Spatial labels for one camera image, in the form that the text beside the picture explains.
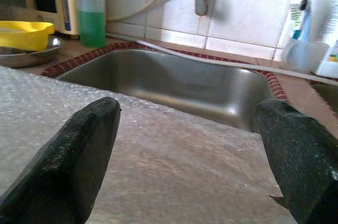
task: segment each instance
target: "yellow lid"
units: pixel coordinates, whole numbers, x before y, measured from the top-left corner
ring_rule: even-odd
[[[54,31],[49,22],[0,21],[0,47],[43,51]]]

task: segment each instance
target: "black object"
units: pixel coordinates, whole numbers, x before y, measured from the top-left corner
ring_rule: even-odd
[[[272,172],[299,224],[338,223],[338,139],[288,103],[269,99],[256,119]]]
[[[119,118],[119,103],[109,97],[76,112],[1,196],[0,223],[85,223],[105,176]]]
[[[57,5],[55,0],[34,0],[36,4],[36,10],[57,13]]]

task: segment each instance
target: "sink basin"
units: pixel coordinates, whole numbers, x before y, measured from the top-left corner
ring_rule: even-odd
[[[256,105],[274,95],[262,75],[154,51],[116,50],[57,79],[166,105],[256,132]]]
[[[324,84],[313,84],[312,86],[338,114],[338,87]]]

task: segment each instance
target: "bubble wrap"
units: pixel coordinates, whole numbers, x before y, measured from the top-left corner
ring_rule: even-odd
[[[110,96],[120,126],[87,223],[296,223],[269,197],[281,194],[258,134],[13,69],[0,81],[1,194],[73,113]]]

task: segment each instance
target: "cable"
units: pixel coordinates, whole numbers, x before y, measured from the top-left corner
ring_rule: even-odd
[[[115,17],[108,17],[107,18],[107,22],[114,22],[114,21],[121,21],[121,20],[124,20],[124,19],[127,19],[127,18],[130,18],[130,17],[133,17],[139,13],[142,13],[142,12],[145,12],[147,11],[148,9],[150,9],[151,7],[155,6],[157,3],[158,3],[159,0],[153,0],[152,2],[148,3],[145,7],[143,7],[142,9],[134,12],[134,13],[131,13],[131,14],[128,14],[128,15],[124,15],[124,16],[115,16]]]
[[[176,52],[176,51],[172,51],[172,50],[160,47],[158,45],[155,45],[155,44],[152,44],[152,43],[148,43],[148,42],[145,42],[145,41],[142,41],[142,40],[139,40],[139,39],[130,38],[130,37],[124,36],[124,35],[106,33],[106,36],[108,36],[110,38],[118,38],[118,39],[121,39],[121,40],[135,42],[135,43],[138,43],[138,44],[141,44],[141,45],[144,45],[144,46],[147,46],[147,47],[150,47],[150,48],[153,48],[153,49],[165,52],[165,53],[170,54],[170,55],[174,55],[174,56],[178,56],[178,57],[186,58],[186,59],[190,59],[190,60],[201,61],[201,62],[210,63],[210,64],[220,64],[222,66],[240,67],[240,68],[251,69],[251,70],[262,70],[262,71],[279,73],[279,74],[284,74],[284,75],[288,75],[288,76],[298,77],[298,78],[302,78],[302,79],[306,79],[306,80],[318,81],[318,82],[321,82],[321,83],[324,83],[324,84],[338,86],[338,82],[337,81],[326,79],[326,78],[322,78],[322,77],[318,77],[318,76],[314,76],[314,75],[310,75],[310,74],[293,72],[293,71],[283,70],[283,69],[279,69],[279,68],[262,67],[262,66],[257,66],[255,64],[243,64],[243,63],[235,63],[235,62],[227,62],[227,61],[203,59],[203,58],[198,58],[198,57],[182,54],[182,53],[179,53],[179,52]]]

